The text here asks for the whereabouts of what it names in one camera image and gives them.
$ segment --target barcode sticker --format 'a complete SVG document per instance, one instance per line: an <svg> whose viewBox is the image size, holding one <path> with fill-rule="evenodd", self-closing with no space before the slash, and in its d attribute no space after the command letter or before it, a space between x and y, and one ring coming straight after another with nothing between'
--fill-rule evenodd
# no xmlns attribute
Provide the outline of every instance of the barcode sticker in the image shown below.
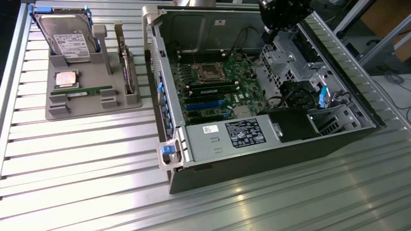
<svg viewBox="0 0 411 231"><path fill-rule="evenodd" d="M205 134L207 134L207 133L218 132L219 127L217 125L211 125L211 126L203 127L203 130L205 130Z"/></svg>
<svg viewBox="0 0 411 231"><path fill-rule="evenodd" d="M65 58L90 57L89 47L83 34L54 35Z"/></svg>

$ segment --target green circuit board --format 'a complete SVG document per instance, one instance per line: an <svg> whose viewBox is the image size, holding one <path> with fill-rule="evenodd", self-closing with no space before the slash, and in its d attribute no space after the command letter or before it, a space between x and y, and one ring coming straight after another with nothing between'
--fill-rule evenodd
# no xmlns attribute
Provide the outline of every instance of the green circuit board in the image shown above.
<svg viewBox="0 0 411 231"><path fill-rule="evenodd" d="M189 125L203 123L203 118L211 118L214 121L222 121L237 118L234 108L237 106L248 105L252 114L256 116L266 107L266 100L262 94L262 89L258 81L252 77L254 68L246 58L237 60L237 53L234 52L230 58L218 63L223 68L228 82L237 81L240 89L237 92L228 94L211 94L210 97L222 101L222 106L215 108L205 108L197 110L186 110L189 103L187 99L193 98L187 93L187 85L202 85L199 79L199 71L194 64L171 63L171 71L174 75L174 82L178 90L179 102L182 105L186 123Z"/></svg>

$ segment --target blue pcie slot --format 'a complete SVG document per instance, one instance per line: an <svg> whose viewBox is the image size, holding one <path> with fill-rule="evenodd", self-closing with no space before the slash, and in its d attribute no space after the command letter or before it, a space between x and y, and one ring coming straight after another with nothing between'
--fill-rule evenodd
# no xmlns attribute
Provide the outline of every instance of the blue pcie slot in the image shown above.
<svg viewBox="0 0 411 231"><path fill-rule="evenodd" d="M214 101L210 103L199 103L199 104L190 104L186 106L186 110L197 110L197 109L206 109L214 107L222 107L225 100Z"/></svg>

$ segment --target sheet metal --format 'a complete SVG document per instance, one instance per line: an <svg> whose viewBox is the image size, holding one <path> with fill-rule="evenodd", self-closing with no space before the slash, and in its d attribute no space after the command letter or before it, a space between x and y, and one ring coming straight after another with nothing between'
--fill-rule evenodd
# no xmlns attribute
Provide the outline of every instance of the sheet metal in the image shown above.
<svg viewBox="0 0 411 231"><path fill-rule="evenodd" d="M329 157L169 194L143 58L138 0L38 1L93 9L115 44L123 20L143 108L63 121L45 119L47 44L26 28L0 147L0 230L401 230L411 228L411 135L361 76L358 87L389 127Z"/></svg>

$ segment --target warning label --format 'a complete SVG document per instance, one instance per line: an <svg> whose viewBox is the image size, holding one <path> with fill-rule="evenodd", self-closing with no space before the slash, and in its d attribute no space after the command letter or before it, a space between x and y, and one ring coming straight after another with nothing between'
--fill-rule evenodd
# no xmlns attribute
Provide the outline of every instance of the warning label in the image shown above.
<svg viewBox="0 0 411 231"><path fill-rule="evenodd" d="M257 119L226 123L230 139L236 148L266 142L264 131Z"/></svg>
<svg viewBox="0 0 411 231"><path fill-rule="evenodd" d="M54 35L65 58L90 57L83 34Z"/></svg>

